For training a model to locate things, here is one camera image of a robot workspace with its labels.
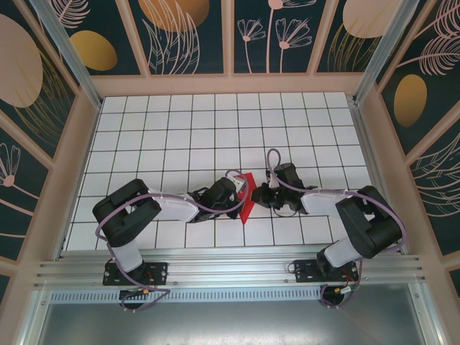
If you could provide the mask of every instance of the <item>red object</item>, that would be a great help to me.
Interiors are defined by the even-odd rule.
[[[247,196],[246,201],[244,202],[243,209],[241,210],[241,213],[239,214],[239,217],[241,218],[241,222],[243,224],[246,223],[247,219],[249,218],[249,215],[251,214],[252,208],[254,207],[255,202],[251,200],[251,194],[254,189],[257,188],[256,186],[256,181],[254,180],[254,176],[252,176],[252,172],[248,172],[244,174],[247,179],[248,186],[246,188],[249,188],[249,194]],[[244,191],[246,188],[238,193],[238,199],[242,199],[244,197]]]

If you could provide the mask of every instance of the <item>dark teal wallpaper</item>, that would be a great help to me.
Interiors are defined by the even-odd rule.
[[[16,260],[48,170],[0,129],[0,256]]]
[[[75,94],[12,0],[0,6],[0,110],[53,157]]]
[[[460,100],[460,3],[438,1],[382,97],[407,154]]]
[[[460,250],[460,120],[411,166],[443,255]]]
[[[457,295],[460,298],[460,268],[450,271],[449,274],[451,276],[452,283],[454,284]]]
[[[234,72],[306,72],[324,4],[324,0],[236,0]]]
[[[224,72],[221,0],[129,0],[129,5],[151,74]]]
[[[114,0],[50,0],[50,4],[91,75],[139,74]]]
[[[398,0],[340,0],[317,72],[363,72]]]
[[[401,48],[401,44],[404,42],[405,38],[408,35],[408,32],[410,31],[410,29],[412,28],[412,26],[414,24],[414,21],[417,19],[418,15],[420,14],[420,11],[425,6],[425,4],[426,4],[426,0],[420,0],[418,2],[417,8],[415,9],[415,12],[412,15],[412,18],[411,18],[409,24],[405,28],[404,32],[402,33],[402,35],[400,37],[400,40],[397,42],[397,44],[396,44],[395,48],[393,49],[391,55],[388,57],[387,62],[384,64],[382,70],[380,71],[379,75],[377,76],[377,79],[376,79],[377,84],[380,83],[380,81],[383,78],[383,75],[387,72],[388,66],[393,61],[393,58],[395,57],[397,51]]]
[[[6,275],[0,275],[0,305],[5,296],[6,288],[8,287],[9,277]]]

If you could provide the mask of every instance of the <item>mounting plate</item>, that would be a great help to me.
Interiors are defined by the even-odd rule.
[[[140,282],[143,285],[166,285],[167,263],[145,262],[145,265],[139,266],[139,268],[131,271],[129,274],[133,277],[134,280]],[[110,262],[105,266],[102,285],[132,286],[132,283],[121,274],[114,262]]]
[[[316,259],[295,260],[293,262],[296,282],[346,282],[346,271],[355,280],[358,280],[357,266],[349,262],[329,273],[327,277],[321,273],[316,264]]]

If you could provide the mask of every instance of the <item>white grid floor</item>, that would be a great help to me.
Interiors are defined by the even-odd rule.
[[[106,98],[64,249],[106,248],[94,235],[91,210],[134,178],[151,189],[185,193],[211,187],[237,168],[261,185],[271,147],[282,162],[295,164],[304,185],[353,190],[370,184],[343,93]],[[153,221],[137,242],[141,249],[242,247],[327,244],[344,236],[334,218],[280,218],[255,205],[244,226],[227,217]]]

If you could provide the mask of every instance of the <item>flower illustration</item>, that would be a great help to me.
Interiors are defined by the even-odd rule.
[[[0,185],[12,187],[14,185],[14,176],[16,175],[21,150],[11,146],[11,154],[4,143],[0,144]]]
[[[316,0],[300,0],[300,1],[293,1],[293,0],[268,0],[268,5],[272,9],[282,9],[283,7],[305,7],[310,6],[316,3]]]
[[[14,184],[20,158],[21,150],[18,147],[12,145],[11,152],[9,152],[8,147],[4,143],[0,144],[0,186],[7,188],[16,188],[17,190],[26,194],[27,196],[30,196],[38,200],[38,196],[33,195],[32,193],[29,193],[26,190]],[[33,216],[33,212],[28,211],[12,203],[9,203],[8,201],[5,201],[3,199],[0,199],[0,204],[10,207],[18,212],[27,214],[28,216]]]
[[[275,23],[276,35],[281,48],[280,73],[282,73],[282,56],[286,49],[304,47],[311,44],[311,36],[308,36],[310,28],[308,19],[300,21],[293,19],[286,27],[286,18],[278,19]]]
[[[241,37],[244,40],[244,48],[246,49],[246,61],[249,73],[252,73],[251,64],[249,62],[249,54],[247,52],[247,43],[249,41],[260,40],[265,38],[265,31],[262,31],[262,24],[260,24],[260,19],[253,20],[250,19],[247,23],[244,19],[238,21],[238,30],[241,34]]]

